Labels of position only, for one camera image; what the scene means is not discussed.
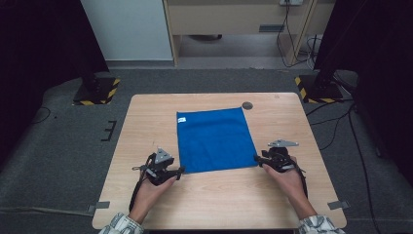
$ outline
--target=blue towel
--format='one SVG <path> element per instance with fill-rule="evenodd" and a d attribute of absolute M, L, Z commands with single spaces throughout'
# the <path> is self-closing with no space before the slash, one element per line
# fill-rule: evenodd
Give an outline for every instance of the blue towel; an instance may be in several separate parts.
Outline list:
<path fill-rule="evenodd" d="M 257 166 L 251 134 L 238 108 L 177 112 L 180 165 L 185 173 Z"/>

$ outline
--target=black curtain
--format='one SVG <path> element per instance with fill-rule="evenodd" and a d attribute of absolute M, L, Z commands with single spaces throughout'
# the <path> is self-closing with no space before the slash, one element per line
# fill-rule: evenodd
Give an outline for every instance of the black curtain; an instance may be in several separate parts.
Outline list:
<path fill-rule="evenodd" d="M 0 165 L 46 90 L 98 71 L 108 68 L 79 0 L 0 0 Z"/>
<path fill-rule="evenodd" d="M 411 0 L 337 0 L 315 68 L 358 74 L 354 98 L 378 154 L 413 185 L 412 12 Z"/>

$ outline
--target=hand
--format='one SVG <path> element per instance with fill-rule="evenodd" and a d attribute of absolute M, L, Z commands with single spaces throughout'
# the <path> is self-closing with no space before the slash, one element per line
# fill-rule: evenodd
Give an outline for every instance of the hand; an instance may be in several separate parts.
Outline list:
<path fill-rule="evenodd" d="M 290 157 L 294 162 L 297 162 L 295 157 Z M 285 173 L 279 173 L 266 164 L 263 164 L 262 168 L 277 182 L 282 192 L 288 197 L 288 201 L 299 219 L 317 214 L 304 193 L 303 184 L 297 171 L 291 169 Z"/>
<path fill-rule="evenodd" d="M 175 181 L 176 176 L 171 177 L 163 184 L 155 186 L 149 179 L 144 179 L 137 191 L 129 217 L 137 223 L 142 224 L 143 219 L 148 215 L 149 211 L 156 204 L 161 195 L 164 194 Z"/>
<path fill-rule="evenodd" d="M 297 162 L 297 159 L 295 157 L 290 157 L 294 162 Z M 272 177 L 277 182 L 282 192 L 284 192 L 288 198 L 297 195 L 305 196 L 301 177 L 295 170 L 279 173 L 267 164 L 263 164 L 262 168 L 268 175 L 270 175 L 270 177 Z"/>

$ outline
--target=wooden table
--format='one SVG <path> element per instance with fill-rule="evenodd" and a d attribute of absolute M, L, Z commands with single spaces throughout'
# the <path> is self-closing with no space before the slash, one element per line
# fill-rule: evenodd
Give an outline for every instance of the wooden table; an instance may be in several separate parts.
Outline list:
<path fill-rule="evenodd" d="M 319 214 L 344 227 L 343 211 L 327 206 L 338 200 L 337 195 L 299 97 L 293 93 L 239 93 L 134 96 L 99 200 L 109 201 L 110 206 L 96 210 L 94 228 L 107 225 L 118 212 L 129 213 L 139 178 L 138 171 L 131 168 L 143 165 L 158 146 L 175 158 L 169 170 L 179 167 L 177 111 L 239 107 L 245 101 L 253 105 L 244 115 L 257 152 L 269 149 L 267 143 L 279 138 L 299 142 L 288 151 L 306 171 L 311 203 Z M 262 168 L 254 167 L 183 175 L 161 197 L 143 225 L 170 230 L 293 229 L 298 218 L 278 186 Z"/>

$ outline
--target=plaid sleeve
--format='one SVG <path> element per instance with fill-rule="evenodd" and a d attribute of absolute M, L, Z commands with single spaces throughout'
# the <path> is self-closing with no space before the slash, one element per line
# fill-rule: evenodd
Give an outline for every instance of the plaid sleeve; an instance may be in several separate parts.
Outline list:
<path fill-rule="evenodd" d="M 300 231 L 300 234 L 345 234 L 343 230 L 336 228 L 330 218 L 325 215 L 314 215 L 300 220 L 300 227 L 298 230 Z"/>
<path fill-rule="evenodd" d="M 117 213 L 99 234 L 142 234 L 143 227 L 122 213 Z"/>

